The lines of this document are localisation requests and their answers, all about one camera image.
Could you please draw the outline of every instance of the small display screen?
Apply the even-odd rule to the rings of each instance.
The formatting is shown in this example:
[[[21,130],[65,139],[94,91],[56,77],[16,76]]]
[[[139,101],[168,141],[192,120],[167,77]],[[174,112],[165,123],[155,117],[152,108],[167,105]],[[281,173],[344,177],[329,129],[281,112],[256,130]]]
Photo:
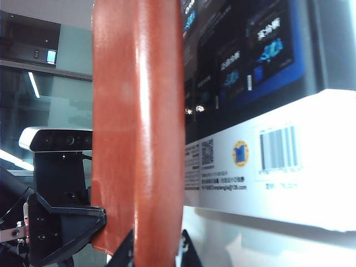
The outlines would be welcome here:
[[[48,52],[47,52],[47,63],[54,65],[56,63],[56,55],[57,55],[56,51],[48,50]]]

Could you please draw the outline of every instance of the black cable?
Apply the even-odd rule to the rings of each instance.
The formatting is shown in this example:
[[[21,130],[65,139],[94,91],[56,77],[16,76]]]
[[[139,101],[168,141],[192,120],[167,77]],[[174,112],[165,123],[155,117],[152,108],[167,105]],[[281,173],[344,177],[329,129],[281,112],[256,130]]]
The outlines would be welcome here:
[[[0,225],[4,223],[5,216],[8,215],[12,211],[12,209],[17,205],[17,203],[21,200],[21,198],[26,194],[26,192],[29,188],[30,187],[28,186],[26,188],[26,190],[22,193],[22,195],[18,198],[18,200],[16,200],[16,202],[12,205],[12,207],[2,217],[0,217]]]

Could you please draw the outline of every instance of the blue screen image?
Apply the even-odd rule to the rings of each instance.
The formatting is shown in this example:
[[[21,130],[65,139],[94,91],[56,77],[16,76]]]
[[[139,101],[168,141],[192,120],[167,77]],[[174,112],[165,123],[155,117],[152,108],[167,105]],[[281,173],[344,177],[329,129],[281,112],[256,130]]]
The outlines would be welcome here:
[[[190,26],[193,24],[194,20],[195,20],[195,11],[192,11],[187,19],[187,23],[185,24],[185,27],[184,27],[185,31],[190,28]]]
[[[274,58],[279,54],[280,51],[283,49],[283,43],[280,38],[277,40],[272,41],[271,44],[265,46],[264,52],[260,56],[260,58],[257,60],[257,62],[271,62],[271,59]]]
[[[226,80],[223,83],[223,86],[228,87],[233,85],[239,79],[239,73],[237,70],[233,70],[226,76]]]

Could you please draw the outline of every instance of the black plastic part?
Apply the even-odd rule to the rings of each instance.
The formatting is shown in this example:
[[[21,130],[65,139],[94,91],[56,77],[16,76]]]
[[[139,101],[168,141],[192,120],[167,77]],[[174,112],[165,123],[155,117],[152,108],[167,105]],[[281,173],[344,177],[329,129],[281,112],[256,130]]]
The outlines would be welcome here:
[[[202,267],[201,261],[196,253],[188,232],[183,230],[182,236],[185,238],[183,248],[187,249],[187,251],[183,251],[181,267]]]
[[[34,191],[5,169],[0,170],[0,230],[16,227],[23,220],[23,204]]]
[[[34,154],[34,187],[51,206],[89,205],[82,152]]]
[[[134,267],[134,232],[131,230],[118,247],[107,267]]]
[[[99,207],[53,207],[39,194],[31,195],[27,202],[34,267],[66,261],[106,223],[105,211]]]
[[[9,251],[5,247],[0,247],[0,266],[3,267],[23,267],[23,258]]]

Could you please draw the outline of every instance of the wall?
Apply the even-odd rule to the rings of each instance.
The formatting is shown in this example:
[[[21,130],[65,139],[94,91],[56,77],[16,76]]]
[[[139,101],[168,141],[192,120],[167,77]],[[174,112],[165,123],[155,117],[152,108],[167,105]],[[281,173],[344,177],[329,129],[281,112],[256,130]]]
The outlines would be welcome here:
[[[184,208],[203,266],[356,266],[356,233]]]
[[[94,0],[1,0],[0,9],[44,21],[91,29]]]

